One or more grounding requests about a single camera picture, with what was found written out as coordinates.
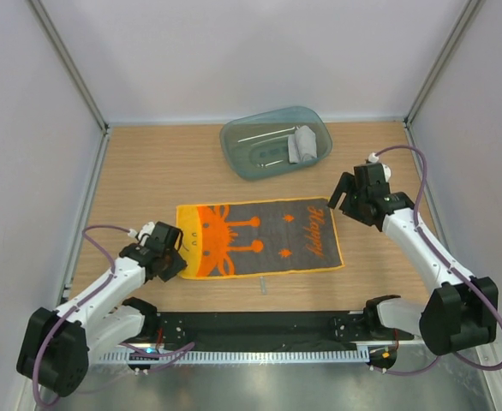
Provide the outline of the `grey panda towel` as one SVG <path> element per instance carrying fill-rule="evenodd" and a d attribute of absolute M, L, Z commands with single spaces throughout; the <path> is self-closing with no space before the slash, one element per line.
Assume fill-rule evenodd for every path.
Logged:
<path fill-rule="evenodd" d="M 301 164 L 317 158 L 316 135 L 309 126 L 300 126 L 287 139 L 290 164 Z"/>

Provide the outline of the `orange grey towel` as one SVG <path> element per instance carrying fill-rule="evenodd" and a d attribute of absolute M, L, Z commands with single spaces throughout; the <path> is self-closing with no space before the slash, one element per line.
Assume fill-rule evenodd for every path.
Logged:
<path fill-rule="evenodd" d="M 335 218 L 324 197 L 180 205 L 187 280 L 334 271 L 344 267 Z"/>

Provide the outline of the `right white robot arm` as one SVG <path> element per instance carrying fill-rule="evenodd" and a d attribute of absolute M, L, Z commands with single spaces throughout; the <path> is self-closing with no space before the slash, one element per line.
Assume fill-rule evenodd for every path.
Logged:
<path fill-rule="evenodd" d="M 389 167 L 381 162 L 357 165 L 353 172 L 340 176 L 328 205 L 376 227 L 398 245 L 420 275 L 429 299 L 423 306 L 399 296 L 370 300 L 363 330 L 374 339 L 392 329 L 405 331 L 419 336 L 436 355 L 493 342 L 496 284 L 490 277 L 476 277 L 443 248 L 410 197 L 391 191 L 390 175 Z"/>

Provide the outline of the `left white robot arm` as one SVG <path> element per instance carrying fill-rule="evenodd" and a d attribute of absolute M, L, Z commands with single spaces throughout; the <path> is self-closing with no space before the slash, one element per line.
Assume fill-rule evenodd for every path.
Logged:
<path fill-rule="evenodd" d="M 32 382 L 33 399 L 47 407 L 43 388 L 58 398 L 71 395 L 102 354 L 134 338 L 150 342 L 159 332 L 157 308 L 131 293 L 155 278 L 167 282 L 187 264 L 180 254 L 183 232 L 162 222 L 126 229 L 132 242 L 107 271 L 71 300 L 41 307 L 29 318 L 17 372 Z"/>

